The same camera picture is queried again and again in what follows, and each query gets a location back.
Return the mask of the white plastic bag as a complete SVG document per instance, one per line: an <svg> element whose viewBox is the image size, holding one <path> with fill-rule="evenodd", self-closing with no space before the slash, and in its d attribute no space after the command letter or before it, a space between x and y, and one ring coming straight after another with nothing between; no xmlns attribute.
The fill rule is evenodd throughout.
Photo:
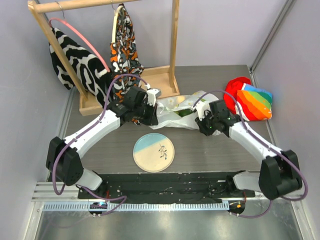
<svg viewBox="0 0 320 240"><path fill-rule="evenodd" d="M204 95L205 92L200 90L190 95L179 95L167 97L157 100L157 118L158 125L152 125L150 128L153 130L167 128L184 128L188 130L198 130L199 127L196 123L198 114L194 111L192 114L185 117L179 117L174 111L191 109L197 100L205 102L209 105L211 102L218 101L219 99L212 93Z"/></svg>

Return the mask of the green fake fruit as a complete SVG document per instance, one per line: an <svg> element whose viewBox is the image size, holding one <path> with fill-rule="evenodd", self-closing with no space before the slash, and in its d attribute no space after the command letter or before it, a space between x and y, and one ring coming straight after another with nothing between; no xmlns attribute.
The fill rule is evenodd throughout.
<svg viewBox="0 0 320 240"><path fill-rule="evenodd" d="M188 116L188 115L192 114L193 111L191 109L181 109L181 110L178 110L178 111L174 111L174 113L176 115L178 115L180 118L183 118L185 116Z"/></svg>

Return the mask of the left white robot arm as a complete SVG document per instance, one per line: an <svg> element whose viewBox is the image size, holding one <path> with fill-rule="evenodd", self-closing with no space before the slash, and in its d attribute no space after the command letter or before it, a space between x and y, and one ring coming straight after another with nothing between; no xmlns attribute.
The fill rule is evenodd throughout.
<svg viewBox="0 0 320 240"><path fill-rule="evenodd" d="M64 139L54 137L45 164L52 181L60 180L64 186L77 185L89 191L93 198L102 199L107 192L106 184L96 172L84 168L81 159L98 141L126 122L138 120L146 126L157 125L160 95L157 88L144 90L133 86L123 99L110 102L96 119L76 133Z"/></svg>

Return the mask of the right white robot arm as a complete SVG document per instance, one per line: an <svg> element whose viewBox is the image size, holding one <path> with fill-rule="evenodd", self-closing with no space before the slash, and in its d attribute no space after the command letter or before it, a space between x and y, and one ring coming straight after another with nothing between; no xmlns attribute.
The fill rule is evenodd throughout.
<svg viewBox="0 0 320 240"><path fill-rule="evenodd" d="M230 197L236 198L244 190L250 190L275 200L303 187L298 156L265 140L241 116L228 110L223 100L209 103L198 100L193 109L202 134L211 136L220 132L239 143L260 163L259 172L241 171L232 177L225 186Z"/></svg>

